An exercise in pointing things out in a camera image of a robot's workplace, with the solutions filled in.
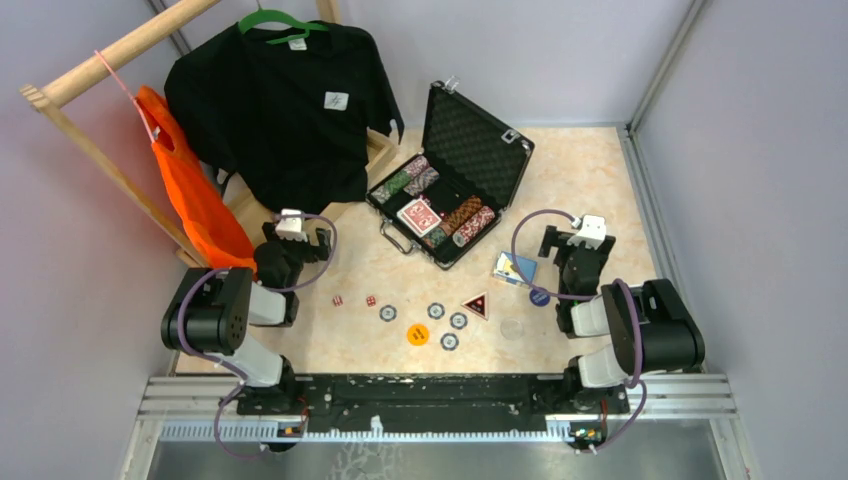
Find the black aluminium poker case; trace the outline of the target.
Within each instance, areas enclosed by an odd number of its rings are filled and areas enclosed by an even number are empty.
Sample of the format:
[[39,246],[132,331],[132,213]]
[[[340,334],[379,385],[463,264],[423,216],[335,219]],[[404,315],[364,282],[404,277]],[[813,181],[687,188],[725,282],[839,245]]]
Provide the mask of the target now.
[[[399,252],[422,251],[434,264],[447,270],[476,246],[502,219],[512,205],[535,145],[519,131],[466,98],[456,89],[456,80],[435,81],[429,87],[425,124],[419,150],[400,167],[371,188],[367,203],[381,217],[380,233]],[[418,156],[424,156],[440,177],[420,195],[402,190],[379,204],[371,192]],[[495,218],[464,247],[452,235],[435,249],[426,246],[396,216],[410,201],[420,198],[442,218],[472,195]]]

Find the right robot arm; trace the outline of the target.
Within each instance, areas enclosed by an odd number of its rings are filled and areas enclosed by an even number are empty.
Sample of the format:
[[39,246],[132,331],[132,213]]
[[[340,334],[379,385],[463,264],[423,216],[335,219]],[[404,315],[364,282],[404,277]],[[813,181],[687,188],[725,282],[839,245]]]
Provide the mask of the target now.
[[629,287],[603,285],[600,275],[615,238],[589,239],[546,227],[539,254],[559,270],[556,321],[569,339],[606,337],[609,344],[569,361],[558,387],[545,393],[556,409],[598,411],[617,402],[625,383],[646,373],[701,365],[703,336],[668,279]]

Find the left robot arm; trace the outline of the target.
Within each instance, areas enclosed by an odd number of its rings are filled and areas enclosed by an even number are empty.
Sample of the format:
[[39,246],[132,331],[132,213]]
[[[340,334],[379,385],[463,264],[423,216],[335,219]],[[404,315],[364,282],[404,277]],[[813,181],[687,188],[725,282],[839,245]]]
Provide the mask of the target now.
[[306,410],[303,387],[291,362],[254,338],[252,326],[289,327],[299,308],[305,265],[327,269],[335,252],[334,223],[320,217],[308,234],[302,214],[285,214],[262,226],[254,267],[189,269],[166,309],[160,338],[170,350],[222,366],[237,377],[221,406],[237,402],[241,415],[296,414]]

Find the blue playing card box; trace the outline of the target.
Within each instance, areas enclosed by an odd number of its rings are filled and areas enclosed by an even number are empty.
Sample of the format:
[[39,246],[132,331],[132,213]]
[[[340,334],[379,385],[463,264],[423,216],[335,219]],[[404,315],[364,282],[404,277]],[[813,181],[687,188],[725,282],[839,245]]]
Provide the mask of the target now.
[[536,261],[523,256],[514,258],[510,252],[502,251],[495,259],[492,276],[511,285],[527,287],[527,280],[533,282],[536,270]]

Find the clear round button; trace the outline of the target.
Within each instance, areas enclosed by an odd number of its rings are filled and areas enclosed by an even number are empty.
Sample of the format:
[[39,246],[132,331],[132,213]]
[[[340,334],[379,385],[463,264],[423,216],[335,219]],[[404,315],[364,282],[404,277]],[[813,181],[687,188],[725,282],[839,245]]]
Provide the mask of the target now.
[[523,337],[524,326],[518,320],[503,320],[500,323],[500,333],[506,340],[515,341]]

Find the red white chip stack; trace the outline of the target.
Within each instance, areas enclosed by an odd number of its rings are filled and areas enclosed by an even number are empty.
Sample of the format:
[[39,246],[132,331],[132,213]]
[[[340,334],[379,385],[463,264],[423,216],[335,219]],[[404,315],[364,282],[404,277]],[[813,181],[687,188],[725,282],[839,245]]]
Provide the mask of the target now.
[[464,247],[494,218],[495,212],[490,207],[482,207],[453,233],[452,241],[458,247]]

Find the green grey chip stack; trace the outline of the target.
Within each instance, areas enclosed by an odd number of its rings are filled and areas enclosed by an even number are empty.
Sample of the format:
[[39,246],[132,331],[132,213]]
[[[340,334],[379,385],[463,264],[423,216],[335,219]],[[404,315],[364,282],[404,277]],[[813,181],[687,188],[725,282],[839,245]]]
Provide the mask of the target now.
[[384,181],[371,192],[371,196],[379,204],[390,200],[398,191],[402,190],[412,180],[413,176],[405,170],[400,170]]

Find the orange black chip stack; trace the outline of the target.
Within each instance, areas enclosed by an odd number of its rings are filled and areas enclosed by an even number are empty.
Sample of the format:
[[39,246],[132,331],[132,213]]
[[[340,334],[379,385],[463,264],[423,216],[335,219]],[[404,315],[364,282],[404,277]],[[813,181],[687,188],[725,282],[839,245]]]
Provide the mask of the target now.
[[435,249],[447,240],[482,207],[482,200],[478,196],[472,195],[459,207],[448,214],[436,228],[424,235],[422,237],[423,243],[426,246]]

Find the black t-shirt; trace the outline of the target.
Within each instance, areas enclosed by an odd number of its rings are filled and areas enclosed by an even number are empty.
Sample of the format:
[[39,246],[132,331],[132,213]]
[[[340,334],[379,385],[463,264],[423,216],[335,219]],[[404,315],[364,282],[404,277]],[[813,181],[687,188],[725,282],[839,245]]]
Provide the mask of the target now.
[[328,22],[230,26],[178,59],[164,92],[195,155],[271,210],[363,201],[368,133],[405,127],[375,39]]

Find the red playing card deck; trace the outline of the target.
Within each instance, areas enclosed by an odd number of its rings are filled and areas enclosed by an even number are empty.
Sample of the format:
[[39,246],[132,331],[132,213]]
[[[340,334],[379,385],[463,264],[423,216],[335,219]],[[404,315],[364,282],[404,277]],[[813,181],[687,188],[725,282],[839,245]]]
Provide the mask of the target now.
[[396,216],[418,237],[425,236],[442,222],[442,218],[420,198],[407,203]]

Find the wooden clothes rack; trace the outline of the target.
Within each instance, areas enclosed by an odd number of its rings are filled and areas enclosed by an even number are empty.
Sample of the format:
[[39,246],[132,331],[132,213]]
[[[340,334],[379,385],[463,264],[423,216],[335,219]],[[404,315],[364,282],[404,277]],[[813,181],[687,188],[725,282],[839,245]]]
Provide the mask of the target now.
[[[24,105],[12,87],[46,84],[66,73],[96,48],[105,47],[153,16],[146,1],[1,1],[1,60],[8,102],[1,108],[3,150],[1,215],[3,248],[11,260],[56,268],[118,267],[139,260],[146,267],[177,258],[203,260],[178,246],[146,212],[127,197],[73,139],[41,113]],[[253,1],[221,1],[184,27],[192,45],[254,10]],[[177,47],[159,43],[120,69],[136,88],[161,90],[177,59]],[[167,198],[140,117],[115,82],[104,80],[61,113],[79,127],[128,180],[143,189],[161,213],[180,227]]]

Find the orange round dealer button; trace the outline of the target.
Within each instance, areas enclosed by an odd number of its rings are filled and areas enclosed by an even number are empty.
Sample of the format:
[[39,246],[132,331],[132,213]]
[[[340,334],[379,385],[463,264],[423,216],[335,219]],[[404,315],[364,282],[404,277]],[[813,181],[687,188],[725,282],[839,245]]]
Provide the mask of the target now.
[[413,346],[423,346],[430,339],[430,332],[424,324],[414,324],[406,332],[407,341]]

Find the purple blue chip stack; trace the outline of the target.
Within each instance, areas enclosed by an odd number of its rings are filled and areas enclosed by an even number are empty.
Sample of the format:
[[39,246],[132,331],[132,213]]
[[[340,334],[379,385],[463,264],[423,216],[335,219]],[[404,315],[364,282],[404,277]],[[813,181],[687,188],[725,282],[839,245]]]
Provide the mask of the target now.
[[440,173],[424,156],[416,157],[404,167],[403,171],[410,177],[403,191],[412,197],[420,195],[440,177]]

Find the green clothes hanger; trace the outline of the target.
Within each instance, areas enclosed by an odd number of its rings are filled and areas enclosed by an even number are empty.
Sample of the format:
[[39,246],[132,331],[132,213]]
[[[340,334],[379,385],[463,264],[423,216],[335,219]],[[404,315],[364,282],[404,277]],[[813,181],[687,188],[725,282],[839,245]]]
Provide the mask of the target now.
[[306,39],[313,31],[327,32],[329,28],[323,24],[314,22],[303,22],[297,20],[292,15],[274,9],[265,9],[258,7],[256,11],[243,17],[238,23],[239,31],[244,34],[247,31],[264,23],[278,23],[295,29],[301,30],[301,33],[289,35],[282,38],[269,40],[269,44],[288,43],[294,40]]

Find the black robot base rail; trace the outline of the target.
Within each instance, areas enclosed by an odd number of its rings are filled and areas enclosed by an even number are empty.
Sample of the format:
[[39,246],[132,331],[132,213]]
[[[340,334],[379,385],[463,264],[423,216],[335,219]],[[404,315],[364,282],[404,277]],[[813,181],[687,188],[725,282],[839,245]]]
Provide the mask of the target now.
[[627,414],[621,386],[589,389],[575,374],[336,375],[246,387],[240,415],[306,415],[311,433],[540,432],[549,415]]

